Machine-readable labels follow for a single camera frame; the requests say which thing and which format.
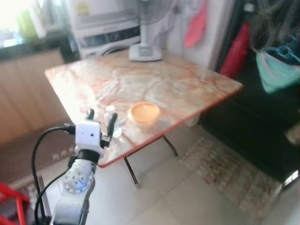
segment washing machine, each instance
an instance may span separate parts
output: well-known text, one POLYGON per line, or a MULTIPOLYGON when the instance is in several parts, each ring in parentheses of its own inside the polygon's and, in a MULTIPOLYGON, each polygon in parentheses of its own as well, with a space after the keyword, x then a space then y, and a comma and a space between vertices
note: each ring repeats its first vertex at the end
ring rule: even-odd
POLYGON ((140 27, 135 21, 123 21, 74 30, 80 58, 89 59, 124 50, 140 41, 140 27))

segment plastic water bottle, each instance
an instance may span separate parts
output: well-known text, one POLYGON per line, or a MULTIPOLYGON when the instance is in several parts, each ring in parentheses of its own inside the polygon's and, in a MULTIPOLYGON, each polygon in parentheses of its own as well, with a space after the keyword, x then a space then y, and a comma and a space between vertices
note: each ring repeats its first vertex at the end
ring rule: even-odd
MULTIPOLYGON (((111 115, 112 113, 115 113, 116 112, 116 108, 113 106, 113 105, 108 105, 106 108, 105 108, 105 114, 104 114, 104 121, 106 123, 106 127, 109 123, 109 120, 111 118, 111 115)), ((122 134, 122 128, 121 128, 121 123, 120 123, 120 120, 119 118, 117 118, 115 124, 114 124, 114 130, 113 130, 113 135, 112 137, 120 137, 122 134)))

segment fan base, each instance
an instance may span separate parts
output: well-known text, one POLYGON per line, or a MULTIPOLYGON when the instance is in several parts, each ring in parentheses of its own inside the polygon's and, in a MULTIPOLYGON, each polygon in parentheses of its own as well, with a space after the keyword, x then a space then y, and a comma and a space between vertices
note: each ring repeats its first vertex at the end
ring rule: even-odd
POLYGON ((135 44, 129 48, 131 61, 157 61, 163 58, 161 50, 155 46, 135 44))

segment orange bowl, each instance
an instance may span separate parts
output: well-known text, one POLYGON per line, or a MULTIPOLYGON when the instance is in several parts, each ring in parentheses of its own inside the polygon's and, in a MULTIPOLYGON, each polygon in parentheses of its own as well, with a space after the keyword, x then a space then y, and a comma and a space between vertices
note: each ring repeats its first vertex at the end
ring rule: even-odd
POLYGON ((130 109, 129 118, 142 126, 149 126, 156 122, 160 115, 160 109, 151 102, 138 102, 130 109))

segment electric fan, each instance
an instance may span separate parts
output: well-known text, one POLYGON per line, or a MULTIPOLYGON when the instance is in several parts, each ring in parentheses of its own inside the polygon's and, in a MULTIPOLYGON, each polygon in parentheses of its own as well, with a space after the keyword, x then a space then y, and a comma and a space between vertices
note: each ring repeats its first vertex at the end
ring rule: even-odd
POLYGON ((133 61, 156 61, 162 59, 162 51, 149 41, 150 25, 159 21, 170 8, 173 0, 117 0, 119 7, 130 19, 138 19, 141 42, 129 48, 133 61))

